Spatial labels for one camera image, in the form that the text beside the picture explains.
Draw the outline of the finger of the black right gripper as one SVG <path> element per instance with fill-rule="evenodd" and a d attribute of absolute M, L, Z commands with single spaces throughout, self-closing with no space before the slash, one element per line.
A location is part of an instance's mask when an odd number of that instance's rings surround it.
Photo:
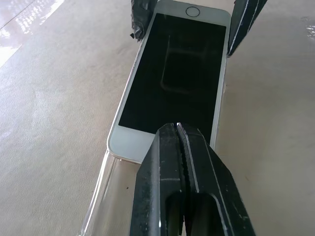
<path fill-rule="evenodd" d="M 131 37 L 141 41 L 148 29 L 158 0 L 131 0 Z"/>
<path fill-rule="evenodd" d="M 262 11 L 265 0 L 236 0 L 231 16 L 227 56 L 231 57 Z"/>

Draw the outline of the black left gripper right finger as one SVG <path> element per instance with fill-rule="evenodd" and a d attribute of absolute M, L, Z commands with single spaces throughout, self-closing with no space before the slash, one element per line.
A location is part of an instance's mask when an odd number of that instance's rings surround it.
<path fill-rule="evenodd" d="M 184 215 L 188 236 L 253 236 L 230 170 L 197 128 L 177 123 L 186 181 Z"/>

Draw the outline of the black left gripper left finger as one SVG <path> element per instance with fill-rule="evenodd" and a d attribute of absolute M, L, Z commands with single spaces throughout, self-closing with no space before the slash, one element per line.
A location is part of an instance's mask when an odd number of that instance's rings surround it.
<path fill-rule="evenodd" d="M 131 236 L 179 236 L 184 221 L 185 181 L 174 124 L 162 126 L 136 175 Z"/>

